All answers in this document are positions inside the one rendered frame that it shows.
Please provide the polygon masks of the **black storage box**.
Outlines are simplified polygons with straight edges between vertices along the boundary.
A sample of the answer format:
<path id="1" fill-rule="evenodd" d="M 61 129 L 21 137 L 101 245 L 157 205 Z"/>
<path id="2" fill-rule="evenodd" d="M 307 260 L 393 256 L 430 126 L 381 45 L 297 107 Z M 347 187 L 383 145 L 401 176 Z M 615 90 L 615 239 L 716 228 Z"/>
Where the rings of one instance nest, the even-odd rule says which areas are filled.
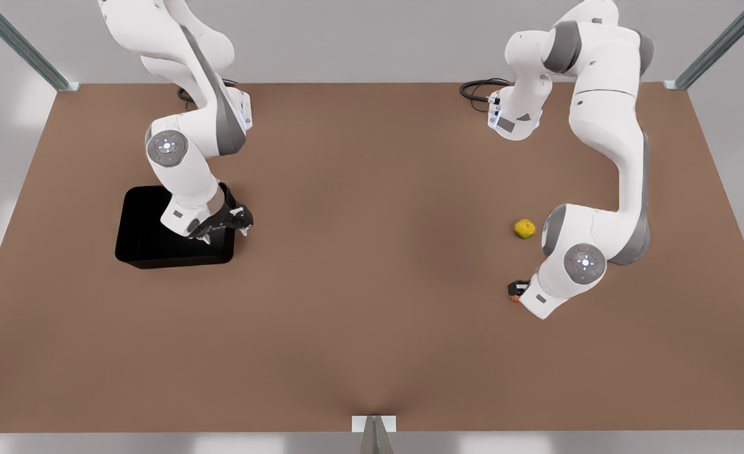
<path id="1" fill-rule="evenodd" d="M 176 235 L 161 223 L 171 195 L 161 185 L 133 187 L 122 204 L 115 256 L 139 269 L 225 264 L 234 253 L 235 231 L 210 232 L 211 243 Z"/>

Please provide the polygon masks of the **silver frame post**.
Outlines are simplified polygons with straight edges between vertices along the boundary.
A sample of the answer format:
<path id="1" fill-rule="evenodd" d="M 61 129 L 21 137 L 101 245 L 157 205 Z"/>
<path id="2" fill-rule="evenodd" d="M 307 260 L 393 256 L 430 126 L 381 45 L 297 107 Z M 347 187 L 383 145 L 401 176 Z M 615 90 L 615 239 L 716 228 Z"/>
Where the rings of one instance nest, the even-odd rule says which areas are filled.
<path id="1" fill-rule="evenodd" d="M 394 454 L 390 432 L 396 431 L 396 416 L 352 416 L 352 432 L 361 432 L 359 454 Z"/>
<path id="2" fill-rule="evenodd" d="M 0 12 L 0 38 L 57 92 L 77 92 L 81 84 L 68 81 Z"/>
<path id="3" fill-rule="evenodd" d="M 744 10 L 712 41 L 683 73 L 674 80 L 666 80 L 663 86 L 666 90 L 687 90 L 707 70 L 715 65 L 732 46 L 744 36 Z"/>

